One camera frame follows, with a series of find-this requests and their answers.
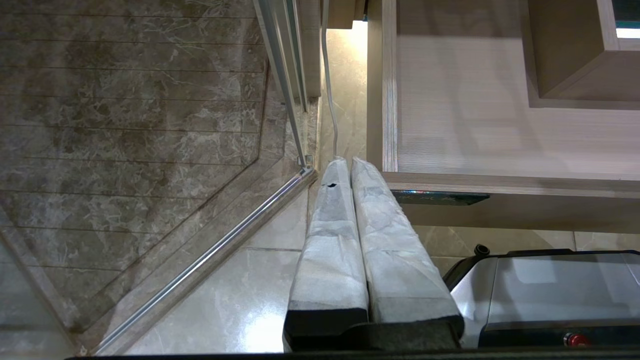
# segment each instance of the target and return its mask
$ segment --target black plastic edge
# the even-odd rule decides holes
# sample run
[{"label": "black plastic edge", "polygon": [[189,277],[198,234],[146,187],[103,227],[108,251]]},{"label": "black plastic edge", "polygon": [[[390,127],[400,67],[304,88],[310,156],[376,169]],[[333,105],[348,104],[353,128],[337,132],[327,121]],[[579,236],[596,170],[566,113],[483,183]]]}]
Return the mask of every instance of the black plastic edge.
[{"label": "black plastic edge", "polygon": [[573,251],[571,249],[544,249],[544,250],[523,250],[510,251],[503,255],[489,256],[471,256],[457,262],[442,277],[449,291],[453,290],[456,285],[464,278],[469,271],[481,260],[490,258],[523,258],[529,256],[552,256],[552,255],[597,255],[597,254],[633,254],[640,256],[640,252],[636,250],[598,250],[598,251]]}]

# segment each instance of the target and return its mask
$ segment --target white foam padding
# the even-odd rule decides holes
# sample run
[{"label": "white foam padding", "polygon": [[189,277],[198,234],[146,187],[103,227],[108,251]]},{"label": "white foam padding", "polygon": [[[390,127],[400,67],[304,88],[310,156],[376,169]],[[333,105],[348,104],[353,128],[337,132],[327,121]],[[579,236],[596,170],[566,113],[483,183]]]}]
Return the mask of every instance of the white foam padding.
[{"label": "white foam padding", "polygon": [[347,161],[329,163],[291,286],[289,310],[367,310],[369,296]]},{"label": "white foam padding", "polygon": [[370,319],[394,323],[459,315],[438,269],[378,169],[353,158],[351,183],[369,283]]}]

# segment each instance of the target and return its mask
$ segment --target white cable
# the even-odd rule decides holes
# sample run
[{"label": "white cable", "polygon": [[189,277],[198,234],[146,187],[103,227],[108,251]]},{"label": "white cable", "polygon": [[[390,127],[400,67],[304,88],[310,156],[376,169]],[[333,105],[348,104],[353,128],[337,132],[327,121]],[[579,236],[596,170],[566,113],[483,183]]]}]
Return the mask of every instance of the white cable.
[{"label": "white cable", "polygon": [[329,111],[333,120],[333,157],[338,155],[338,122],[335,120],[335,111],[333,110],[333,96],[331,95],[331,80],[329,77],[329,58],[326,52],[326,27],[329,21],[329,0],[323,1],[322,11],[322,55],[324,59],[324,80],[326,82],[326,95],[329,99]]}]

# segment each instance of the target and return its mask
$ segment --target light strip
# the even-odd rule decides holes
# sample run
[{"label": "light strip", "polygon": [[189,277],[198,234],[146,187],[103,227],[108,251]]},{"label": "light strip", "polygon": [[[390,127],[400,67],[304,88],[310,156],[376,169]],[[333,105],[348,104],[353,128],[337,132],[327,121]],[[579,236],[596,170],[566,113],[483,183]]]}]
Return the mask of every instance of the light strip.
[{"label": "light strip", "polygon": [[618,38],[640,38],[640,29],[618,28],[616,34]]}]

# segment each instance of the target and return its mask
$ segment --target wooden cabinet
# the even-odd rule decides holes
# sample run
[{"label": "wooden cabinet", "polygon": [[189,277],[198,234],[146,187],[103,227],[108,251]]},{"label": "wooden cabinet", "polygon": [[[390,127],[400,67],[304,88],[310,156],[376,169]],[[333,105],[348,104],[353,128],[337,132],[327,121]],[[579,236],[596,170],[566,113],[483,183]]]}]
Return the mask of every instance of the wooden cabinet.
[{"label": "wooden cabinet", "polygon": [[640,233],[640,111],[540,108],[529,5],[370,0],[367,159],[413,224]]},{"label": "wooden cabinet", "polygon": [[618,38],[611,0],[531,0],[540,97],[640,101],[640,39]]}]

